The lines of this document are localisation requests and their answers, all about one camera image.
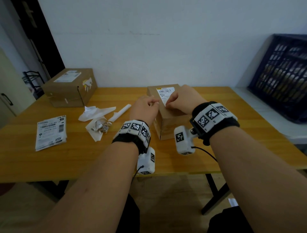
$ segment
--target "crate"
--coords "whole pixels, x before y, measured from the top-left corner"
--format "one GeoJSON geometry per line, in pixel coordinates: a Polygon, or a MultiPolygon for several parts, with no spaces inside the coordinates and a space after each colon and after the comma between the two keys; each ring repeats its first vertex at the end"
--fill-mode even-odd
{"type": "Polygon", "coordinates": [[[307,35],[274,34],[248,90],[288,120],[307,123],[307,35]]]}

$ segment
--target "crumpled paper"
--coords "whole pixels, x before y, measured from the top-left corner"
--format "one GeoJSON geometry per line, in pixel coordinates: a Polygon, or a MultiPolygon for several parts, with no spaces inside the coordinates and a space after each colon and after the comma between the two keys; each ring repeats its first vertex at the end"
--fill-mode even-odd
{"type": "Polygon", "coordinates": [[[111,117],[108,121],[104,117],[104,115],[114,111],[116,107],[106,109],[99,109],[95,106],[85,107],[85,111],[79,117],[79,120],[87,121],[92,119],[92,121],[85,128],[90,133],[95,142],[97,142],[101,140],[103,133],[108,132],[108,129],[112,125],[112,122],[117,120],[130,107],[131,105],[127,104],[118,113],[114,113],[113,117],[111,117]]]}

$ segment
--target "person's leg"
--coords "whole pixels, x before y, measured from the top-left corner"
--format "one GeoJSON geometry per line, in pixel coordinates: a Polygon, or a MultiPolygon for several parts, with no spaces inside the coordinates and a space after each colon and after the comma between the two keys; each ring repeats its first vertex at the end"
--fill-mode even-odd
{"type": "Polygon", "coordinates": [[[222,213],[213,216],[210,219],[207,233],[230,231],[253,233],[239,206],[224,209],[222,213]]]}
{"type": "Polygon", "coordinates": [[[130,194],[116,230],[116,233],[121,232],[140,232],[140,210],[130,194]]]}

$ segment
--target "wooden floor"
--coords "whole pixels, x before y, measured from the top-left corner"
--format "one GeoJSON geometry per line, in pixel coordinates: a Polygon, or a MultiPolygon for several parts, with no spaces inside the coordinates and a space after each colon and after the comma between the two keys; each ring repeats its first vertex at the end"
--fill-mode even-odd
{"type": "MultiPolygon", "coordinates": [[[[218,188],[225,182],[222,174],[213,174],[213,179],[218,188]]],[[[210,214],[201,215],[212,197],[205,175],[135,178],[130,194],[141,212],[140,232],[146,233],[206,232],[210,218],[230,207],[225,199],[210,214]]],[[[53,207],[34,187],[18,183],[0,196],[0,233],[29,232],[53,207]]]]}

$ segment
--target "cardboard box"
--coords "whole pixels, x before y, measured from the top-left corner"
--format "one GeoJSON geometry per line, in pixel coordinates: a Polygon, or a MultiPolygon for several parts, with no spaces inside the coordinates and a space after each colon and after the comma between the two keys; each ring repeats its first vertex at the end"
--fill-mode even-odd
{"type": "Polygon", "coordinates": [[[162,88],[169,88],[164,89],[164,91],[167,93],[170,92],[171,87],[177,90],[180,86],[178,84],[172,84],[147,87],[148,96],[153,95],[160,99],[159,112],[153,123],[160,140],[174,138],[174,129],[180,125],[185,125],[187,128],[192,128],[189,122],[190,118],[192,117],[191,115],[187,115],[178,109],[167,109],[165,107],[162,99],[164,99],[164,102],[166,102],[166,99],[168,98],[164,98],[162,88]]]}
{"type": "Polygon", "coordinates": [[[42,86],[54,107],[84,107],[97,88],[93,69],[63,69],[42,86]]]}

